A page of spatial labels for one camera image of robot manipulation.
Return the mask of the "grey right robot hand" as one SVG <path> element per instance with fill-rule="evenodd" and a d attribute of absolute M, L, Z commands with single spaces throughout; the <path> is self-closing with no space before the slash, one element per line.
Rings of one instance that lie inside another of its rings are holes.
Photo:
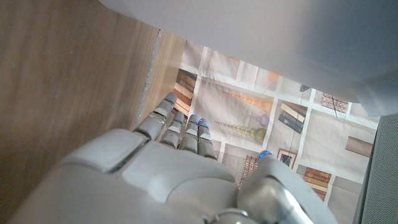
<path fill-rule="evenodd" d="M 335 223 L 310 186 L 270 152 L 238 185 L 208 123 L 174 115 L 169 93 L 135 129 L 111 130 L 58 162 L 11 223 Z"/>

